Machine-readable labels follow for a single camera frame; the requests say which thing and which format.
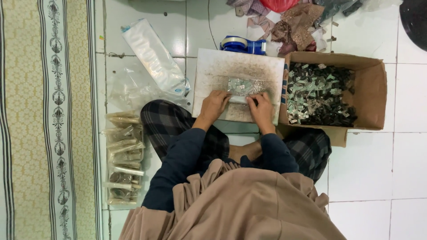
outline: plaid pants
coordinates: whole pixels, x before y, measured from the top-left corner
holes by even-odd
[[[154,100],[141,110],[141,121],[159,158],[167,154],[170,140],[190,129],[196,119],[182,107],[166,100]],[[319,180],[329,155],[332,153],[329,137],[321,129],[302,128],[283,140],[304,176]],[[206,133],[199,161],[227,159],[230,149],[228,137],[215,126]]]

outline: red plastic bag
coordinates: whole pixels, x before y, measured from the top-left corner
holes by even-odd
[[[299,2],[299,0],[260,0],[260,2],[275,12],[284,12]]]

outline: navy blue sleeve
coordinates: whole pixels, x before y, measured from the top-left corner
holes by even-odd
[[[299,166],[286,144],[274,133],[269,133],[261,138],[263,151],[263,169],[282,173],[298,173]]]
[[[193,128],[171,140],[162,166],[151,179],[142,206],[167,212],[174,210],[172,188],[185,183],[187,177],[194,174],[205,135],[203,129]]]

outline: hand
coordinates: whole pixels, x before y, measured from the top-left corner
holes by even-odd
[[[221,116],[230,100],[231,93],[220,90],[213,90],[208,97],[203,100],[200,115],[197,117],[193,128],[200,128],[207,131],[210,126]]]
[[[254,99],[258,101],[258,106],[255,105]],[[267,93],[259,93],[246,97],[249,108],[251,109],[252,118],[260,128],[263,135],[269,133],[276,133],[276,127],[274,127],[273,119],[273,105],[271,105],[270,99]]]

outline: foot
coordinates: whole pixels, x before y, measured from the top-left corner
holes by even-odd
[[[230,153],[228,157],[237,163],[240,163],[240,158],[244,155],[246,155],[250,161],[254,161],[261,156],[261,154],[261,143],[260,140],[257,140],[244,146],[230,145]]]

